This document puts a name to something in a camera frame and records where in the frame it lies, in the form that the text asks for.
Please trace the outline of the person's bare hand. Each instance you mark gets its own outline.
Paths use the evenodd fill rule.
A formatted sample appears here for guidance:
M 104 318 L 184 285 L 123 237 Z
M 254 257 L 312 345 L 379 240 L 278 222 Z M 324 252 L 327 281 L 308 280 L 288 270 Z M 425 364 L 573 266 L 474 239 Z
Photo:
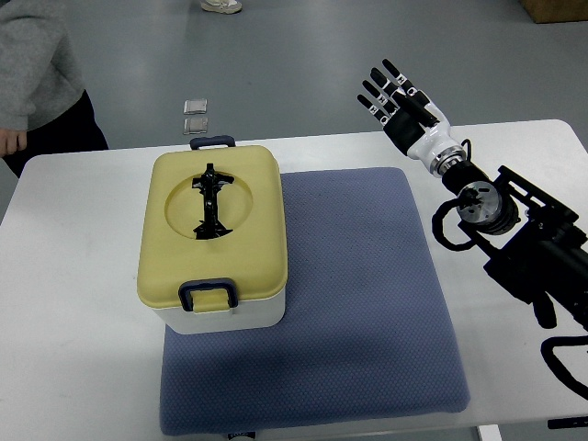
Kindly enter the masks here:
M 28 136 L 25 130 L 0 129 L 0 157 L 24 151 Z

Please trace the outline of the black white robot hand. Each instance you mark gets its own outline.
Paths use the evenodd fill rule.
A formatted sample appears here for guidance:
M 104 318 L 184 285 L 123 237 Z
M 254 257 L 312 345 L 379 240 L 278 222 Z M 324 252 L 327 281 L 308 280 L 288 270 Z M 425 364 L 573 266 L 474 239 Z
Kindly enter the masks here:
M 437 177 L 465 161 L 467 152 L 452 138 L 450 123 L 438 106 L 391 61 L 383 60 L 382 66 L 371 69 L 362 82 L 367 93 L 357 100 L 397 150 Z

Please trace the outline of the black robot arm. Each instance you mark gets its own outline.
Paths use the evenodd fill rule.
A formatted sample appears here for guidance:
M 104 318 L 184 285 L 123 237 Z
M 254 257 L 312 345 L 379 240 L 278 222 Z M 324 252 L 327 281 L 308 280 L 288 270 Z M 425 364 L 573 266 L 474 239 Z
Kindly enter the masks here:
M 465 160 L 449 166 L 442 183 L 454 198 L 432 218 L 440 244 L 454 252 L 479 247 L 487 275 L 532 305 L 541 327 L 556 326 L 556 304 L 587 324 L 587 235 L 577 213 L 506 166 L 490 180 Z

